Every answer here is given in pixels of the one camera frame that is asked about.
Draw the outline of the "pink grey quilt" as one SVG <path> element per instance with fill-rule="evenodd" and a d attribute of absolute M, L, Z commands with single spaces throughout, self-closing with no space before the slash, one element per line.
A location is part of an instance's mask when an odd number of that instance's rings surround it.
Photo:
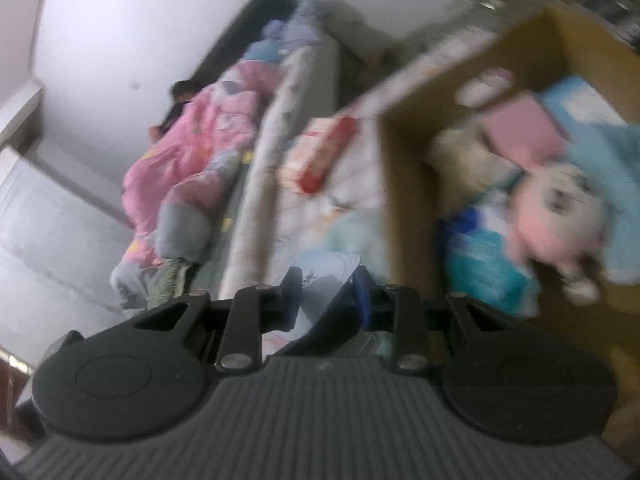
<path fill-rule="evenodd" d="M 111 275 L 123 309 L 145 309 L 164 261 L 205 260 L 242 156 L 282 78 L 277 65 L 236 62 L 186 102 L 168 131 L 128 169 L 122 208 L 134 237 Z"/>

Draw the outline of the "pink white plush toy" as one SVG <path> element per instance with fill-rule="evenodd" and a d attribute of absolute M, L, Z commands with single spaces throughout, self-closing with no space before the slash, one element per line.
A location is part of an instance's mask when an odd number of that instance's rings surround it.
<path fill-rule="evenodd" d="M 607 228 L 605 201 L 579 167 L 540 166 L 514 186 L 506 256 L 517 266 L 531 261 L 552 266 L 573 304 L 594 304 L 600 292 L 582 265 L 600 252 Z"/>

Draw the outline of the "dark bed headboard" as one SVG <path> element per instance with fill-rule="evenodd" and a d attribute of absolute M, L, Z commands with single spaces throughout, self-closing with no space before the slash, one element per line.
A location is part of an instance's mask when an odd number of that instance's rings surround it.
<path fill-rule="evenodd" d="M 192 78 L 204 86 L 215 82 L 260 38 L 269 21 L 287 20 L 297 5 L 298 0 L 250 0 L 206 54 Z"/>

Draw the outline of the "blue purple clothes pile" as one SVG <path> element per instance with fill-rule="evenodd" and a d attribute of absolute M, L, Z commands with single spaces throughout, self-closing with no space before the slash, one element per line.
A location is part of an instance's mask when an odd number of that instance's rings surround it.
<path fill-rule="evenodd" d="M 265 24 L 262 38 L 246 48 L 242 60 L 279 65 L 299 48 L 322 44 L 325 15 L 323 0 L 303 0 L 287 21 L 271 20 Z"/>

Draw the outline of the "blue white carton box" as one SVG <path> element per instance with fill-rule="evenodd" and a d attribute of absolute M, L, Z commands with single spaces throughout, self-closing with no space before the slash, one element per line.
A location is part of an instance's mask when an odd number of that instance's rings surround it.
<path fill-rule="evenodd" d="M 508 226 L 508 196 L 501 191 L 439 220 L 437 248 L 447 287 L 506 314 L 534 318 L 539 283 L 531 268 L 506 258 Z"/>

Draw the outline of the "dark grey blanket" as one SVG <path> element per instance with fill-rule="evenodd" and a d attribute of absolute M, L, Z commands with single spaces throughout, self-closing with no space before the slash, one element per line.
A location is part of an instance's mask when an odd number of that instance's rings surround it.
<path fill-rule="evenodd" d="M 226 194 L 224 209 L 218 214 L 209 253 L 203 264 L 194 266 L 188 274 L 189 292 L 206 290 L 217 297 L 222 278 L 226 273 L 236 217 L 242 205 L 245 180 L 252 166 L 254 152 L 246 150 L 238 156 L 239 166 Z"/>

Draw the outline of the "person lying in bed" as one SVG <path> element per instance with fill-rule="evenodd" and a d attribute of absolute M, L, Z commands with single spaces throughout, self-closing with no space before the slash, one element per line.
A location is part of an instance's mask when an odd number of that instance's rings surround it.
<path fill-rule="evenodd" d="M 152 143 L 160 140 L 172 125 L 180 118 L 186 104 L 190 103 L 200 92 L 202 86 L 195 79 L 180 80 L 174 83 L 170 89 L 172 97 L 171 109 L 164 120 L 149 128 L 149 137 Z"/>

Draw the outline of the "pink box in carton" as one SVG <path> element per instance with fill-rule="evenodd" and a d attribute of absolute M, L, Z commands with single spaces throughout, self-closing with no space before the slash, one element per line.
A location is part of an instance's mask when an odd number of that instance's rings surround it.
<path fill-rule="evenodd" d="M 495 153 L 526 172 L 564 153 L 561 129 L 533 93 L 521 92 L 488 110 L 480 125 Z"/>

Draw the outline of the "white plastic bag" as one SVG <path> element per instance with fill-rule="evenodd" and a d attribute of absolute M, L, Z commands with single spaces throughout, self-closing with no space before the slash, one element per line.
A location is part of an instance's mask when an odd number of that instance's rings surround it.
<path fill-rule="evenodd" d="M 390 278 L 386 214 L 381 208 L 354 209 L 340 214 L 318 247 L 358 255 L 360 263 L 378 283 L 387 283 Z"/>

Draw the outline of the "green patterned cloth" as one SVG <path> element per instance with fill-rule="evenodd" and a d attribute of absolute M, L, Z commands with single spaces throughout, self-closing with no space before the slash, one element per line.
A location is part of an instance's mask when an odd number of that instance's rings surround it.
<path fill-rule="evenodd" d="M 192 263 L 183 259 L 165 259 L 148 285 L 146 307 L 153 310 L 181 296 L 189 286 Z"/>

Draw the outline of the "checked cartoon bed sheet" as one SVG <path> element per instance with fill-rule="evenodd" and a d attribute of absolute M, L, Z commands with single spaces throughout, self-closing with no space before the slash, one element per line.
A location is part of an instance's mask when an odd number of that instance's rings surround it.
<path fill-rule="evenodd" d="M 382 160 L 376 120 L 402 98 L 450 67 L 480 53 L 497 35 L 466 26 L 386 78 L 350 107 L 359 120 L 355 139 L 334 165 L 321 190 L 314 195 L 279 192 L 273 222 L 274 240 L 268 260 L 269 275 L 281 275 L 305 250 L 318 247 L 332 222 L 344 212 L 385 205 Z"/>

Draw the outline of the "brown cardboard box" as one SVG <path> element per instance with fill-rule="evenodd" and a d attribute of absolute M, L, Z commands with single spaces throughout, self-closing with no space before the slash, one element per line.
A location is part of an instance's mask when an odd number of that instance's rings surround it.
<path fill-rule="evenodd" d="M 483 195 L 505 192 L 509 220 L 514 186 L 531 172 L 495 153 L 480 116 L 521 92 L 538 100 L 541 92 L 569 76 L 585 79 L 626 122 L 639 125 L 638 55 L 592 18 L 558 7 L 508 29 L 480 53 L 411 91 L 381 117 L 378 140 L 394 282 L 432 297 L 446 292 L 438 222 Z M 568 162 L 568 135 L 552 119 L 562 131 L 564 153 L 542 166 Z M 594 304 L 573 304 L 552 266 L 526 264 L 539 283 L 539 313 L 531 319 L 616 365 L 637 365 L 639 283 L 620 285 L 606 278 L 602 250 L 607 240 L 608 228 L 600 252 L 582 265 L 600 292 Z"/>

